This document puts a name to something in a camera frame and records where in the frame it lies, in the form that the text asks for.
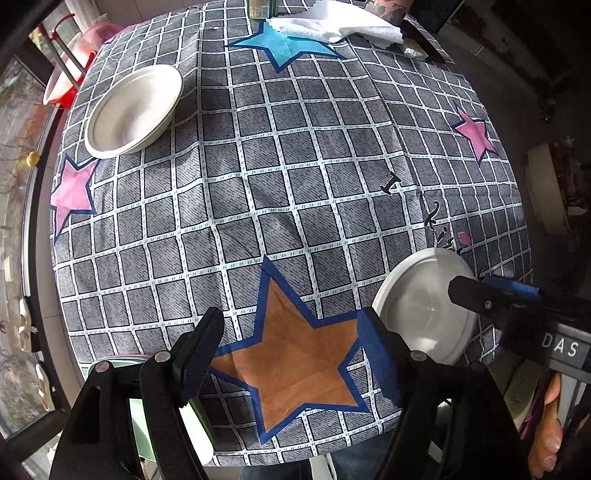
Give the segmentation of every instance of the light green container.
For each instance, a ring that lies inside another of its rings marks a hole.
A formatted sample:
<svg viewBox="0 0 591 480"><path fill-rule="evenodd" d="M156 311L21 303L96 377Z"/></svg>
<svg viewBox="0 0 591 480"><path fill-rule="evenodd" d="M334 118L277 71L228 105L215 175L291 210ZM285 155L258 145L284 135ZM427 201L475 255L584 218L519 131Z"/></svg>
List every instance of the light green container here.
<svg viewBox="0 0 591 480"><path fill-rule="evenodd" d="M100 361L108 360L117 367L128 367L129 365L144 363L147 358L143 356L125 356L117 358L103 358ZM89 372L99 363L96 361L89 368ZM134 427L135 445L138 449L138 455L146 460L156 461L148 425L144 414L144 404L139 398L129 399L129 409L131 411L131 423ZM209 463L213 458L214 437L212 427L209 424L207 415L198 398L190 400L188 405L180 409L189 438L193 443L193 448L199 457L202 465Z"/></svg>

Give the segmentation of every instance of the person's leg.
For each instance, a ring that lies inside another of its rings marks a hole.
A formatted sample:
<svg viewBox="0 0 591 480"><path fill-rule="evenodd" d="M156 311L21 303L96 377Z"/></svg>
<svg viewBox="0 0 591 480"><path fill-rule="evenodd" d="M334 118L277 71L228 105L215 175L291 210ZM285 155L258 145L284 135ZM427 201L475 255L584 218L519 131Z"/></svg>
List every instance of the person's leg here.
<svg viewBox="0 0 591 480"><path fill-rule="evenodd" d="M279 465L246 466L238 480L312 480L309 460Z"/></svg>
<svg viewBox="0 0 591 480"><path fill-rule="evenodd" d="M332 452L337 480L371 480L384 459L392 431Z"/></svg>

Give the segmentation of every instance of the round table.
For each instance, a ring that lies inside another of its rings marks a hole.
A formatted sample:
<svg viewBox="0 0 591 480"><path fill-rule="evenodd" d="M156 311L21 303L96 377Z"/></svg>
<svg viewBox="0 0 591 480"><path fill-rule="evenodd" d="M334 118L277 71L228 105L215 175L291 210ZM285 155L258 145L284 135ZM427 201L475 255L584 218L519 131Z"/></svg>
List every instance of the round table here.
<svg viewBox="0 0 591 480"><path fill-rule="evenodd" d="M54 243L83 370L170 348L209 306L224 312L222 345L252 336L264 255L318 318L371 305L385 276L427 247L461 248L480 277L529 279L524 213L501 143L458 68L415 26L445 64L353 35L332 46L337 58L300 53L277 68L268 51L229 46L260 28L243 0L162 15L102 47L69 113L54 188L65 162L92 161L85 122L112 84L164 63L181 71L184 90L155 143L98 162L96 214L70 215ZM460 362L489 362L498 340L479 320ZM400 411L363 349L347 369L370 413L306 410L264 445L250 394L208 376L200 398L213 464L299 460L393 428Z"/></svg>

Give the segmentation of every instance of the glass window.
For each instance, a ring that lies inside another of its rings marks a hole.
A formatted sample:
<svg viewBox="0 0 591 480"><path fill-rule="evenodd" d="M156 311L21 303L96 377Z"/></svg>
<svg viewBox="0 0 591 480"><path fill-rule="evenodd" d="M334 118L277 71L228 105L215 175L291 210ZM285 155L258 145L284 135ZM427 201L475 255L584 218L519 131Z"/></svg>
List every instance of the glass window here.
<svg viewBox="0 0 591 480"><path fill-rule="evenodd" d="M43 26L46 28L47 32L50 33L56 27L57 23L66 15L70 15L68 7L66 6L66 4L60 4L60 6L57 7L53 12L51 12L43 21ZM57 32L61 39L64 41L64 43L68 45L71 42L71 40L78 33L80 33L80 29L78 28L76 21L73 18L69 18L58 27ZM31 32L29 38L33 41L37 48L41 50L43 54L51 61L51 63L55 65L56 60L51 54L49 47L47 46L47 40L43 38L38 28ZM57 42L54 42L53 45L61 55L63 52L61 47L57 44Z"/></svg>
<svg viewBox="0 0 591 480"><path fill-rule="evenodd" d="M33 453L22 465L32 478L37 480L47 480L51 471L53 457L56 454L57 442L60 440L61 433L53 437L49 442Z"/></svg>
<svg viewBox="0 0 591 480"><path fill-rule="evenodd" d="M37 394L37 358L21 350L21 231L27 155L51 111L44 88L13 60L0 75L0 433L9 436L45 411Z"/></svg>

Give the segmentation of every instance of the white cloth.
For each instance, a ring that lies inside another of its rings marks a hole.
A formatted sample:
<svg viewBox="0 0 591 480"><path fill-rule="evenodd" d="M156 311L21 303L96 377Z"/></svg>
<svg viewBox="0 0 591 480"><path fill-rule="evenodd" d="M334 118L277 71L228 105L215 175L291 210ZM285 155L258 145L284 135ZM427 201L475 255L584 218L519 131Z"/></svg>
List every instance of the white cloth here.
<svg viewBox="0 0 591 480"><path fill-rule="evenodd" d="M335 43L341 38L359 33L372 43L387 46L402 43L402 32L376 15L336 0L319 0L307 11L282 15L267 20L273 29L290 37L309 38L323 43Z"/></svg>

